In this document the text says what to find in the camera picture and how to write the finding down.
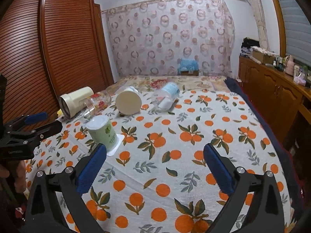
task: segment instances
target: window blind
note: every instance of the window blind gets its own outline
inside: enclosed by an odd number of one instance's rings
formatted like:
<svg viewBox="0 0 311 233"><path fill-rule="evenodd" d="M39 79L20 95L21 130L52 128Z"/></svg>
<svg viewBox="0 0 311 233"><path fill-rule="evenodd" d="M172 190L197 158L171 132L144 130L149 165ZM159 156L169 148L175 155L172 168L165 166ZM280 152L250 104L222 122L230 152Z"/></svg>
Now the window blind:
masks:
<svg viewBox="0 0 311 233"><path fill-rule="evenodd" d="M282 9L286 53L311 67L311 25L296 0L279 0Z"/></svg>

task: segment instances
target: navy blue fabric edge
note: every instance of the navy blue fabric edge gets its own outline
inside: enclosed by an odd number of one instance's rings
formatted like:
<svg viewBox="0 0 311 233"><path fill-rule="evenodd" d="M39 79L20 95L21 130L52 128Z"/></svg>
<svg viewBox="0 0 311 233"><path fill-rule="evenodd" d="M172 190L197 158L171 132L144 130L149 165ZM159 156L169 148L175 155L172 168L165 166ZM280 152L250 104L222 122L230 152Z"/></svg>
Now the navy blue fabric edge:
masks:
<svg viewBox="0 0 311 233"><path fill-rule="evenodd" d="M297 183L296 179L298 179L293 161L291 158L291 155L289 152L287 152L279 143L279 141L276 139L274 133L272 132L269 125L266 123L264 118L258 113L257 109L254 107L254 105L250 102L248 99L248 96L243 92L239 84L236 80L232 78L227 78L225 80L225 83L229 90L231 92L237 93L245 100L245 102L248 104L248 106L251 108L251 110L254 112L256 117L258 118L259 122L261 123L264 131L267 133L274 149L276 150L276 154L279 157L279 160L281 162L284 176L287 182L287 188L288 192L290 194L290 198L292 199L292 208L295 209L295 212L293 214L293 218L295 221L298 221L304 211L304 201L301 196L301 188L299 184Z"/></svg>

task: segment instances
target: white wall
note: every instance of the white wall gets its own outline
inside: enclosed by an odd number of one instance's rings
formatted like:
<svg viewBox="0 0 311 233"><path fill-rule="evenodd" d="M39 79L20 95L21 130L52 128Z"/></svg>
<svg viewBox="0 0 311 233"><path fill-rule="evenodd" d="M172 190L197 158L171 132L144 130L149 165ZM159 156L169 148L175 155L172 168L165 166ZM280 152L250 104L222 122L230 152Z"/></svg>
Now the white wall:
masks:
<svg viewBox="0 0 311 233"><path fill-rule="evenodd" d="M269 49L276 54L280 54L279 25L277 23L273 0L261 0L261 3L263 7L263 13L265 15Z"/></svg>
<svg viewBox="0 0 311 233"><path fill-rule="evenodd" d="M100 7L102 10L107 10L115 7L119 7L126 4L136 3L145 0L100 0ZM258 31L256 21L253 15L251 6L246 0L225 0L235 25L235 40L232 48L231 55L231 68L233 74L238 73L238 57L241 51L241 44L243 38L249 37L258 40ZM119 75L115 66L112 48L108 37L108 26L106 23L106 16L102 14L103 27L105 40L107 44L108 56L110 60L111 70L114 76L114 80L119 79Z"/></svg>

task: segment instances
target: glass jar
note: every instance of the glass jar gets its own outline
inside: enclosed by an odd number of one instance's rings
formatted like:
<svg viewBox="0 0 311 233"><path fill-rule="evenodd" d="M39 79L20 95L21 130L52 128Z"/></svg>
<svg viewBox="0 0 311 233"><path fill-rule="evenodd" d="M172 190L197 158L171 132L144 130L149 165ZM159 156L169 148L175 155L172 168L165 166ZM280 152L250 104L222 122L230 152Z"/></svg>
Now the glass jar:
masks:
<svg viewBox="0 0 311 233"><path fill-rule="evenodd" d="M81 113L91 119L111 104L111 96L106 90L97 92L79 102Z"/></svg>

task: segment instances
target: wooden door frame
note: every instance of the wooden door frame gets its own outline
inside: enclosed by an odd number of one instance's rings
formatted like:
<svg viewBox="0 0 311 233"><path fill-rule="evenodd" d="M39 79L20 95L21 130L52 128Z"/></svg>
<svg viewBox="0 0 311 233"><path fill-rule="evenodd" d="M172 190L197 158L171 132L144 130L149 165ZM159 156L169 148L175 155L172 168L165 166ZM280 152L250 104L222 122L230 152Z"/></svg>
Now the wooden door frame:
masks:
<svg viewBox="0 0 311 233"><path fill-rule="evenodd" d="M272 0L276 12L277 23L279 26L279 37L280 37L280 56L286 56L286 34L285 34L285 25L282 14L282 9L280 6L279 0Z"/></svg>

